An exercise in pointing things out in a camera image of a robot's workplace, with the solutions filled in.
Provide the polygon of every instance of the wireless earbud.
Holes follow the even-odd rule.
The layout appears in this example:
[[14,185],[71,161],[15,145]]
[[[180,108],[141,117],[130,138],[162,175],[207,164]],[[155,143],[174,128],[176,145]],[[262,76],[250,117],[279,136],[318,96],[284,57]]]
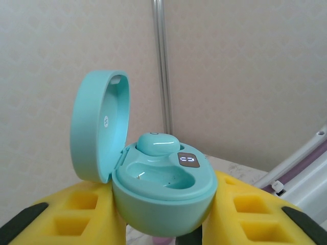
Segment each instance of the wireless earbud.
[[158,157],[178,152],[180,143],[170,134],[146,133],[140,136],[136,148],[148,156]]

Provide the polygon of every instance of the charging case lid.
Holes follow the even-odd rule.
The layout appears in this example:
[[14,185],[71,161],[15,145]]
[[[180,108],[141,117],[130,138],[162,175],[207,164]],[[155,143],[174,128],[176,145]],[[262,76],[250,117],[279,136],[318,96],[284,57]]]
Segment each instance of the charging case lid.
[[109,182],[126,144],[129,108],[124,71],[86,75],[75,99],[70,133],[73,167],[80,179]]

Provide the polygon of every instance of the textured wallpaper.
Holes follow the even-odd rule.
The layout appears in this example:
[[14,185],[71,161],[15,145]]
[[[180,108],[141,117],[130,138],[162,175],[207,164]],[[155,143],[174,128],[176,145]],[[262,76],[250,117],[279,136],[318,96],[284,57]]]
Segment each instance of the textured wallpaper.
[[0,57],[0,226],[79,181],[69,127],[89,71],[128,73],[129,143],[163,130],[151,1],[1,1]]
[[165,1],[175,135],[271,170],[327,118],[327,2]]

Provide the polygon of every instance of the yellow foam block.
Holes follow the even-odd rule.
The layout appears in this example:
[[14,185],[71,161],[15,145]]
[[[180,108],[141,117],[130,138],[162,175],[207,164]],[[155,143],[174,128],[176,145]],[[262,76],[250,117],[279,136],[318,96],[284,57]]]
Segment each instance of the yellow foam block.
[[126,244],[126,223],[118,215],[111,182],[81,182],[39,200],[47,209],[10,245]]
[[202,226],[203,245],[314,244],[283,211],[296,206],[216,172],[218,190]]

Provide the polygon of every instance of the mint green charging case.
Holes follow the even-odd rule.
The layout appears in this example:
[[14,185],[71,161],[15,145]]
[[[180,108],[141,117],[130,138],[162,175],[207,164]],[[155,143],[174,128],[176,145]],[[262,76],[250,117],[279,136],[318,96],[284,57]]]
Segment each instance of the mint green charging case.
[[129,110],[125,72],[97,70],[84,78],[70,135],[76,174],[104,184],[112,179],[116,208],[137,230],[160,237],[192,232],[207,217],[217,190],[210,163],[167,134],[145,134],[125,146]]

